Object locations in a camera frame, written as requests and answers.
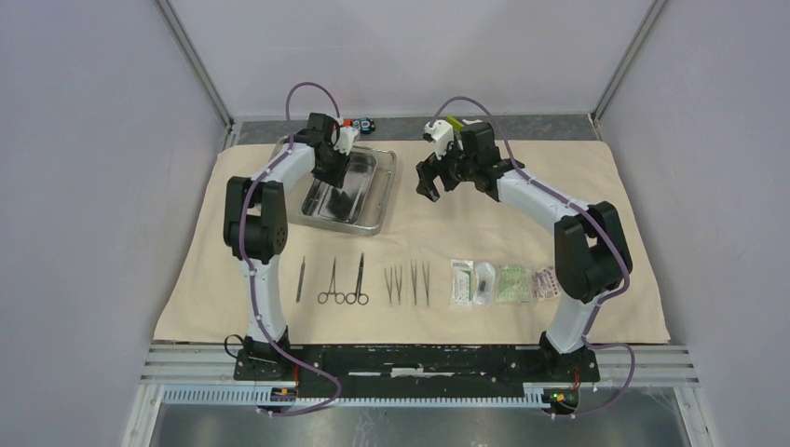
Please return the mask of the green white brush tool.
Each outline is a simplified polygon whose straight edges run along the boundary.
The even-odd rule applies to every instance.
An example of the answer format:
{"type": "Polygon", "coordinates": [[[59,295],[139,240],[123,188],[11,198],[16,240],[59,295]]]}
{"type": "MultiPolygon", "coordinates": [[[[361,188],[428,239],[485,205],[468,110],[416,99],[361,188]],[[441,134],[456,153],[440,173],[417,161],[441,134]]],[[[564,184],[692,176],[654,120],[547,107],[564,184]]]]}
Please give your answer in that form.
{"type": "Polygon", "coordinates": [[[460,132],[466,126],[482,123],[481,119],[458,118],[452,115],[448,115],[446,121],[455,132],[460,132]]]}

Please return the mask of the stainless steel tray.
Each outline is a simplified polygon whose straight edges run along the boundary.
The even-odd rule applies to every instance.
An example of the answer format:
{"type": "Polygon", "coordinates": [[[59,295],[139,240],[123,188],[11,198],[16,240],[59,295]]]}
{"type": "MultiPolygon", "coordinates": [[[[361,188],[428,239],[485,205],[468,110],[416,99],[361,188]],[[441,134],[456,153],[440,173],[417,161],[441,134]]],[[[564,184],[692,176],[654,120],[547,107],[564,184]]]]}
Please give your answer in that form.
{"type": "Polygon", "coordinates": [[[377,160],[363,152],[352,152],[342,187],[314,180],[301,206],[301,214],[341,224],[355,224],[368,195],[377,160]]]}

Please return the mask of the wire mesh steel basket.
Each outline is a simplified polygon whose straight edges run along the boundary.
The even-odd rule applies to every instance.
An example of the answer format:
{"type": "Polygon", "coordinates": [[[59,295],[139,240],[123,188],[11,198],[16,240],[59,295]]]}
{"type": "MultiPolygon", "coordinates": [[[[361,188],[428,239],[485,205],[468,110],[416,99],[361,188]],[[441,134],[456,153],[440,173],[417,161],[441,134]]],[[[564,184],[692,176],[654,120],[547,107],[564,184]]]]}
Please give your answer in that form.
{"type": "Polygon", "coordinates": [[[354,224],[337,223],[302,215],[302,203],[310,185],[317,179],[311,173],[312,169],[300,169],[286,178],[285,202],[291,224],[362,237],[372,237],[381,231],[395,183],[397,157],[392,151],[359,145],[352,147],[351,153],[354,151],[368,153],[377,160],[375,175],[358,221],[354,224]]]}

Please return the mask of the long steel tweezers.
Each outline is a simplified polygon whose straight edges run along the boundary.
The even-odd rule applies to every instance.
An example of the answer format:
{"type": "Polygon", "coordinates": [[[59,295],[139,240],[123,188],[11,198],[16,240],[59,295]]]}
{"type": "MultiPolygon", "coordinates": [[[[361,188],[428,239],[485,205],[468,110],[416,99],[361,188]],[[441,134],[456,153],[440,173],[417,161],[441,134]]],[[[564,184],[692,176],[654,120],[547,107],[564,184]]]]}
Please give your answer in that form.
{"type": "Polygon", "coordinates": [[[425,307],[429,307],[430,264],[427,262],[419,263],[417,260],[412,260],[410,262],[410,279],[414,306],[423,303],[425,307]]]}

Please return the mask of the clear plastic bag item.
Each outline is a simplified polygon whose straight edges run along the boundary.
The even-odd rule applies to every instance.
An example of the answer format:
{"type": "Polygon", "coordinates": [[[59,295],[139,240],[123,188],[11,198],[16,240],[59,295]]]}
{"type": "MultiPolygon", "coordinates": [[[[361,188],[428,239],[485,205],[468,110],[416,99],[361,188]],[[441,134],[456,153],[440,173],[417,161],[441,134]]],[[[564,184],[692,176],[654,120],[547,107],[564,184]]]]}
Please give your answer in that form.
{"type": "Polygon", "coordinates": [[[493,301],[497,270],[491,263],[479,262],[474,264],[474,273],[476,286],[473,302],[480,306],[490,306],[493,301]]]}

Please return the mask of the beige cloth wrap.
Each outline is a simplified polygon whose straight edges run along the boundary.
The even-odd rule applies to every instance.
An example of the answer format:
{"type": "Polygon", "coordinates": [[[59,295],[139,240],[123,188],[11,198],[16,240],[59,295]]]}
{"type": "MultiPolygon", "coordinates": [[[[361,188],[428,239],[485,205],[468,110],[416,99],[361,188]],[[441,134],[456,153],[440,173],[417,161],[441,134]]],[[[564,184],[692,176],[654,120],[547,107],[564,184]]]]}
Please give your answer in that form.
{"type": "MultiPolygon", "coordinates": [[[[657,280],[632,207],[603,142],[512,144],[516,158],[543,182],[618,210],[633,259],[631,285],[606,302],[592,327],[595,343],[666,343],[657,280]]],[[[282,307],[293,344],[534,344],[554,315],[555,301],[536,304],[450,306],[452,259],[542,267],[553,262],[553,239],[519,210],[498,203],[469,183],[431,202],[415,191],[415,164],[431,151],[425,142],[380,142],[397,157],[394,191],[379,234],[357,237],[297,224],[288,227],[279,263],[282,307]],[[320,305],[336,258],[336,288],[354,291],[361,254],[368,305],[320,305]],[[304,288],[295,303],[300,264],[304,288]],[[430,264],[430,306],[414,306],[410,262],[430,264]],[[401,265],[402,304],[390,305],[384,270],[401,265]]],[[[159,341],[221,342],[245,334],[251,317],[242,265],[223,241],[225,188],[233,176],[251,176],[271,157],[269,144],[236,145],[213,168],[197,227],[175,288],[158,319],[159,341]]]]}

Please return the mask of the white pouch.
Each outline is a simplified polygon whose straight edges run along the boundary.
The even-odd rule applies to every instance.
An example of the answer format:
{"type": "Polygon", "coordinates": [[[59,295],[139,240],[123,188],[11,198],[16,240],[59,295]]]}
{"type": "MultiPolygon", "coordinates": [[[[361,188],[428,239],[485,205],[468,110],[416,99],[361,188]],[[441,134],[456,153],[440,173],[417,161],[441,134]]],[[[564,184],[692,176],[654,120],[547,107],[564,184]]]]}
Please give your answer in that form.
{"type": "Polygon", "coordinates": [[[474,264],[473,261],[452,259],[450,306],[473,307],[474,264]]]}

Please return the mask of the steel surgical forceps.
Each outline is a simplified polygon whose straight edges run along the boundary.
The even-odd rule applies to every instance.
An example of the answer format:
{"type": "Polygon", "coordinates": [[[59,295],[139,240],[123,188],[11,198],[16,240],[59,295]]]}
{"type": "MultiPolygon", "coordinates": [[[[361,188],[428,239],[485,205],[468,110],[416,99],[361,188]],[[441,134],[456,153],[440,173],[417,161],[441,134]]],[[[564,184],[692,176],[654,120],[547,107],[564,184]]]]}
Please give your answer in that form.
{"type": "Polygon", "coordinates": [[[402,304],[403,270],[401,265],[387,267],[384,270],[385,287],[390,305],[402,304]]]}

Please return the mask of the green printed gauze packet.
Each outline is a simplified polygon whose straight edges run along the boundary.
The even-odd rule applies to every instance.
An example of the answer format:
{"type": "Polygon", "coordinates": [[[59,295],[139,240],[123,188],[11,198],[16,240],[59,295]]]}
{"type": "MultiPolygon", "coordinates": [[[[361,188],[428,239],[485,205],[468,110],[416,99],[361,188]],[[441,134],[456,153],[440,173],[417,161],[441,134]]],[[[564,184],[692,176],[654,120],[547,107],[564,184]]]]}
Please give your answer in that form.
{"type": "Polygon", "coordinates": [[[533,270],[523,264],[498,268],[497,303],[531,304],[534,300],[533,270]]]}

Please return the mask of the steel scalpel handle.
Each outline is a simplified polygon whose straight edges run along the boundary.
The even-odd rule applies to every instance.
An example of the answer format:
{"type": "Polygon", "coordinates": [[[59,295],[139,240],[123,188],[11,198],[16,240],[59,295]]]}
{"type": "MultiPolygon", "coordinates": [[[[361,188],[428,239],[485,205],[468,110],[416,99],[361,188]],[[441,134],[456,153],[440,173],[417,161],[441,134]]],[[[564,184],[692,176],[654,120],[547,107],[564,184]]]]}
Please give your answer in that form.
{"type": "Polygon", "coordinates": [[[295,297],[295,303],[296,304],[299,304],[301,302],[301,297],[302,297],[303,288],[304,288],[305,273],[306,273],[306,256],[303,255],[302,262],[300,264],[299,277],[298,277],[298,283],[297,283],[297,292],[296,292],[296,297],[295,297]]]}

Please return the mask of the steel surgical scissors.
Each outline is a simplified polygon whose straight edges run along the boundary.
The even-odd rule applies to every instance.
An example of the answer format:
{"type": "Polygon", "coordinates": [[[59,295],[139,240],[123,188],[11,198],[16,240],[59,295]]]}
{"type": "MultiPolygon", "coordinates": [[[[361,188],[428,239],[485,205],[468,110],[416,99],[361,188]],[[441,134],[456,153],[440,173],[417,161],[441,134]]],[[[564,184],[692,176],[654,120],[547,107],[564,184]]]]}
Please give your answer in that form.
{"type": "Polygon", "coordinates": [[[370,302],[369,296],[366,293],[364,293],[362,290],[363,279],[364,279],[364,267],[365,267],[365,256],[362,253],[359,260],[358,273],[357,273],[354,291],[349,292],[344,299],[344,302],[347,305],[368,305],[370,302]]]}

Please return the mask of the dark packet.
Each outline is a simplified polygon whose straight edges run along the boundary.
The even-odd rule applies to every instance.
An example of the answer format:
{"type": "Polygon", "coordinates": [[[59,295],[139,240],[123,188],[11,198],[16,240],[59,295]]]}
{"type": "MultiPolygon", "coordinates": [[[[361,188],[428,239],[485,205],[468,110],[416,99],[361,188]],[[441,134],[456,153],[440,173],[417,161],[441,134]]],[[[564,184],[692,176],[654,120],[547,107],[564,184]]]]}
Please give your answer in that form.
{"type": "Polygon", "coordinates": [[[553,301],[560,297],[562,289],[553,266],[545,266],[536,270],[532,279],[533,297],[536,302],[553,301]]]}

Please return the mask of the steel hemostat clamp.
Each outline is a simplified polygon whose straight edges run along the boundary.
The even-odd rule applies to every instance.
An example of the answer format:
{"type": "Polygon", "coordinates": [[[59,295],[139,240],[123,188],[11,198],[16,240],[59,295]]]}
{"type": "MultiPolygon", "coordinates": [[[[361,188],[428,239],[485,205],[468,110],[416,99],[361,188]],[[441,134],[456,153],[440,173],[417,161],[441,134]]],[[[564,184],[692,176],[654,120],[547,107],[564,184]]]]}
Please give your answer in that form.
{"type": "Polygon", "coordinates": [[[346,302],[346,295],[343,292],[338,291],[336,288],[336,266],[337,261],[336,258],[334,258],[329,286],[326,291],[322,291],[317,295],[317,302],[320,305],[328,304],[330,301],[334,301],[338,305],[342,305],[346,302]]]}

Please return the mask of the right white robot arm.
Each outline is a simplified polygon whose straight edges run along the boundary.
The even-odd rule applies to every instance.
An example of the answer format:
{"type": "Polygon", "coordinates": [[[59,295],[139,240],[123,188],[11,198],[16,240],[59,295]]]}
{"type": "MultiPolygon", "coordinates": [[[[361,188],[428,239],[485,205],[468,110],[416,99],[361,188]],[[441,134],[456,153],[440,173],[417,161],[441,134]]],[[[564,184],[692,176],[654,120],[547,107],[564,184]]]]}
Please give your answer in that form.
{"type": "Polygon", "coordinates": [[[422,137],[434,149],[415,166],[421,196],[436,202],[438,183],[445,192],[472,183],[552,236],[560,301],[538,342],[538,368],[551,380],[565,378],[589,350],[587,336],[601,304],[630,283],[633,262],[616,207],[576,200],[539,180],[514,156],[504,158],[489,122],[455,130],[436,119],[425,125],[422,137]]]}

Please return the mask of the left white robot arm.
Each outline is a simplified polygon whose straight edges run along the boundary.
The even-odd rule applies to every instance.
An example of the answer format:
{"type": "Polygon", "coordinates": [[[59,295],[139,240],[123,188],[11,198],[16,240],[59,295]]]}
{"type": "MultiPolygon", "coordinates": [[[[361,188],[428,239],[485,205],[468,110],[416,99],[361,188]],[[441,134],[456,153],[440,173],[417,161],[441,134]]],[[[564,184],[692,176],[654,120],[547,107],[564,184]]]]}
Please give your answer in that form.
{"type": "Polygon", "coordinates": [[[305,175],[341,187],[359,132],[341,117],[312,113],[306,127],[251,177],[231,178],[225,191],[223,240],[239,259],[251,300],[251,322],[238,352],[270,379],[292,369],[279,296],[279,258],[288,239],[286,193],[305,175]]]}

